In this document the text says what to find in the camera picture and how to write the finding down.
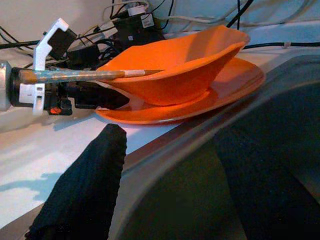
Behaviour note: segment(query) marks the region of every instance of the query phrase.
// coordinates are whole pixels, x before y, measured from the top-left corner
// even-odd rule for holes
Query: orange saucer
[[[157,124],[190,118],[232,103],[256,90],[266,79],[256,65],[233,58],[200,97],[178,105],[156,106],[135,101],[117,110],[97,109],[106,119],[125,124]]]

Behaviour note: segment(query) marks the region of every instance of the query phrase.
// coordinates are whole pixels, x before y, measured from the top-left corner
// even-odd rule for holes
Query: sticker
[[[19,90],[19,102],[22,104],[33,104],[34,103],[34,88],[33,84],[20,84]]]
[[[142,15],[141,16],[141,22],[142,22],[142,27],[144,29],[155,25],[154,17],[150,13]]]

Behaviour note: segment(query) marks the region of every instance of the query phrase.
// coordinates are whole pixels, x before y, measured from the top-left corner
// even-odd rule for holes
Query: orange plate
[[[98,70],[163,70],[105,82],[152,105],[182,104],[205,93],[249,39],[244,32],[214,26],[188,36],[132,46]]]
[[[200,97],[179,105],[156,106],[143,103],[117,110],[96,110],[106,119],[125,124],[157,124],[193,117],[232,103],[256,90],[266,79],[256,65],[233,58],[218,74],[215,81]]]

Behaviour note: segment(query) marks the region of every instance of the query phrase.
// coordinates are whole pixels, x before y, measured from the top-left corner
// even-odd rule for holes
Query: orange bowl
[[[163,70],[106,82],[149,104],[181,104],[203,94],[225,64],[249,41],[244,32],[215,26],[188,36],[132,46],[98,71]]]

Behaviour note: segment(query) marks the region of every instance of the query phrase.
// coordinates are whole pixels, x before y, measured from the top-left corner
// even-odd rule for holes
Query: white plastic bracket
[[[67,31],[69,25],[62,19],[59,18],[50,28],[50,30],[43,36],[40,42],[36,45],[33,51],[33,69],[34,70],[45,70],[46,69],[46,58],[49,55],[52,47],[48,44],[50,38],[55,34],[58,29]],[[45,92],[46,85],[44,83],[36,83],[33,88],[33,115],[41,115],[44,111],[45,104]]]

